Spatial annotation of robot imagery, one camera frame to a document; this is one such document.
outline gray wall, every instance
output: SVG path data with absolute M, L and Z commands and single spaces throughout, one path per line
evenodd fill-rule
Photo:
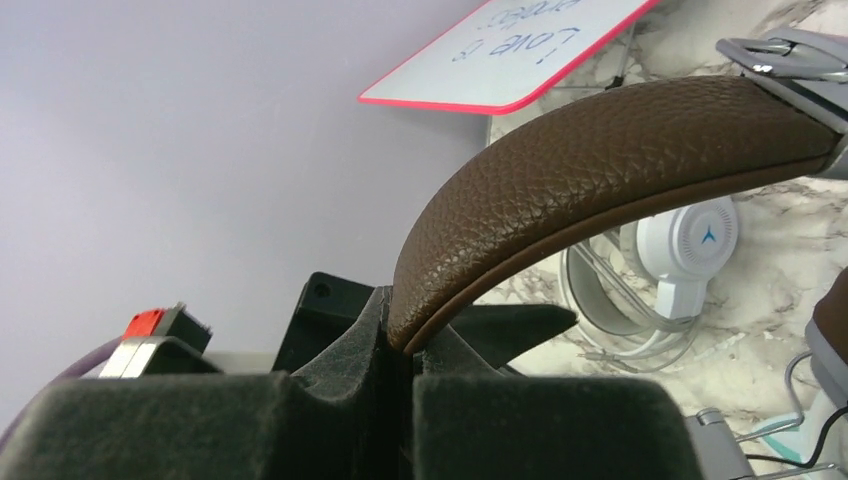
M 485 121 L 356 96 L 480 1 L 3 2 L 0 425 L 137 311 L 273 351 L 311 272 L 390 283 Z

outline white marble countertop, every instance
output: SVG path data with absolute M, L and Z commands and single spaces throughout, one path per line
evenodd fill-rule
M 781 25 L 848 35 L 844 0 L 666 0 L 636 27 L 625 84 L 702 74 L 732 74 L 714 48 L 722 37 L 756 38 Z M 619 38 L 562 82 L 608 85 L 625 50 Z M 516 113 L 494 117 L 491 140 L 593 90 L 555 89 Z M 691 351 L 656 374 L 685 414 L 717 407 L 731 427 L 790 411 L 783 387 L 789 360 L 806 350 L 803 328 L 813 305 L 848 266 L 848 182 L 798 179 L 733 196 L 740 239 L 728 265 L 710 283 L 703 331 Z M 563 303 L 559 257 L 516 275 L 481 303 Z M 574 331 L 513 362 L 538 375 L 616 374 L 579 354 L 591 347 Z M 806 365 L 798 370 L 802 402 L 817 389 Z

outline cable connector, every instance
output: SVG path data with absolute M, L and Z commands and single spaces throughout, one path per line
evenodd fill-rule
M 212 332 L 189 315 L 181 302 L 172 308 L 157 308 L 134 316 L 123 335 L 124 339 L 130 337 L 175 337 L 203 353 Z

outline brown leather headband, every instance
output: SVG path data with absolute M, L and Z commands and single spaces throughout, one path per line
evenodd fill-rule
M 644 83 L 536 118 L 462 167 L 415 222 L 389 342 L 420 350 L 501 281 L 610 228 L 816 173 L 836 141 L 743 77 Z

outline purple cable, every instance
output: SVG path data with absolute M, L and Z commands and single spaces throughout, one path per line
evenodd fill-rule
M 62 373 L 57 375 L 56 378 L 51 380 L 50 383 L 44 386 L 44 388 L 47 388 L 63 380 L 82 377 L 86 373 L 94 370 L 98 365 L 105 362 L 106 360 L 109 360 L 109 357 L 112 356 L 112 353 L 115 351 L 116 348 L 118 348 L 118 345 L 121 344 L 121 340 L 121 337 L 118 337 L 92 350 L 89 354 L 80 358 L 79 360 L 74 362 L 73 365 L 66 368 Z M 21 419 L 23 419 L 24 413 L 26 413 L 31 403 L 32 400 L 30 400 L 29 403 L 27 403 L 27 405 L 20 411 L 20 413 L 18 413 L 15 419 L 12 420 L 12 423 L 10 423 L 6 430 L 3 432 L 3 435 L 0 435 L 0 453 L 3 453 L 3 450 L 6 448 L 6 444 L 9 443 L 9 438 L 12 436 L 12 433 L 15 432 L 15 429 L 18 427 L 18 424 L 21 422 Z

